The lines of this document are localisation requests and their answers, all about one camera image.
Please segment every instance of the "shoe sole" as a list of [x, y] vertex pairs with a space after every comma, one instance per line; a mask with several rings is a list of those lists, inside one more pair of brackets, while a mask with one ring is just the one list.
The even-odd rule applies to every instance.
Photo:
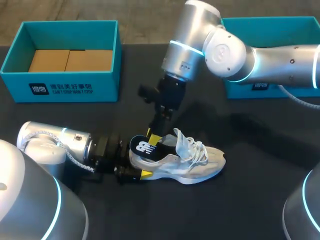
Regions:
[[166, 172], [154, 172], [151, 177], [145, 178], [144, 180], [157, 180], [162, 178], [169, 178], [169, 179], [177, 180], [179, 183], [185, 184], [185, 185], [197, 184], [214, 177], [215, 175], [220, 173], [221, 170], [222, 169], [220, 169], [219, 171], [215, 171], [207, 176], [198, 177], [198, 178], [185, 178], [185, 177], [173, 175]]

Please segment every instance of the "teal shoebox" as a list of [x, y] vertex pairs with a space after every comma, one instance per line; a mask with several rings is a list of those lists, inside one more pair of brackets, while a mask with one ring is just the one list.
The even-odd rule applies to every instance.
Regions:
[[[112, 50], [110, 71], [28, 72], [36, 50]], [[23, 22], [1, 68], [16, 103], [115, 102], [121, 68], [118, 22]]]
[[[320, 44], [320, 25], [314, 17], [241, 17], [224, 18], [226, 30], [246, 45], [271, 48], [291, 45]], [[263, 82], [253, 86], [224, 81], [229, 99], [287, 98], [277, 85]], [[314, 88], [285, 87], [296, 97], [320, 97]]]

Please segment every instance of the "shoe insole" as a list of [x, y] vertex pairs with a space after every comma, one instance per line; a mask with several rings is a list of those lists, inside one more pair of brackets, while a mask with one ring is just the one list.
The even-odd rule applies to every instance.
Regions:
[[149, 137], [134, 136], [130, 142], [130, 150], [138, 156], [154, 162], [164, 159], [169, 154], [177, 155], [175, 146], [167, 146], [160, 142], [152, 146], [148, 142]]

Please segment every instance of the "sneaker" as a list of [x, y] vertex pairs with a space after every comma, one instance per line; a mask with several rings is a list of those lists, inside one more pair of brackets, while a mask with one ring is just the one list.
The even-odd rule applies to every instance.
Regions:
[[176, 136], [167, 135], [156, 146], [149, 138], [138, 135], [131, 139], [129, 159], [134, 168], [153, 172], [146, 179], [172, 178], [182, 184], [196, 184], [212, 178], [224, 167], [224, 153], [185, 137], [175, 128]]

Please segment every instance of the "cable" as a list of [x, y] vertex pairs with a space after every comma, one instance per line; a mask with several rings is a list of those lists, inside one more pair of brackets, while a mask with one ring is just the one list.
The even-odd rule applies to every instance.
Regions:
[[296, 103], [298, 104], [301, 104], [305, 107], [308, 107], [308, 108], [311, 108], [311, 109], [317, 109], [317, 110], [320, 110], [320, 105], [316, 105], [316, 104], [311, 104], [311, 103], [308, 103], [306, 101], [302, 101], [300, 100], [299, 98], [296, 98], [295, 96], [293, 96], [290, 92], [288, 92], [284, 86], [282, 85], [278, 85], [278, 87], [280, 88], [280, 90], [286, 94], [290, 99], [292, 99], [293, 101], [295, 101]]
[[77, 166], [79, 166], [80, 168], [84, 169], [84, 170], [87, 170], [87, 171], [90, 171], [92, 173], [95, 172], [95, 170], [90, 167], [90, 166], [86, 166], [86, 165], [83, 165], [82, 163], [78, 162], [71, 154], [70, 152], [67, 150], [67, 148], [65, 147], [65, 145], [62, 143], [62, 141], [59, 140], [59, 138], [54, 135], [53, 133], [49, 132], [49, 131], [35, 131], [35, 132], [32, 132], [32, 133], [29, 133], [27, 136], [24, 137], [24, 139], [22, 140], [22, 144], [21, 144], [21, 148], [20, 150], [22, 152], [25, 152], [25, 149], [26, 149], [26, 146], [27, 146], [27, 142], [30, 141], [31, 138], [33, 138], [34, 136], [36, 135], [39, 135], [39, 134], [44, 134], [44, 135], [48, 135], [49, 137], [51, 137], [52, 139], [54, 139], [56, 141], [56, 145], [63, 148], [66, 155], [68, 156], [68, 158], [71, 160], [71, 162], [73, 162], [74, 164], [76, 164]]

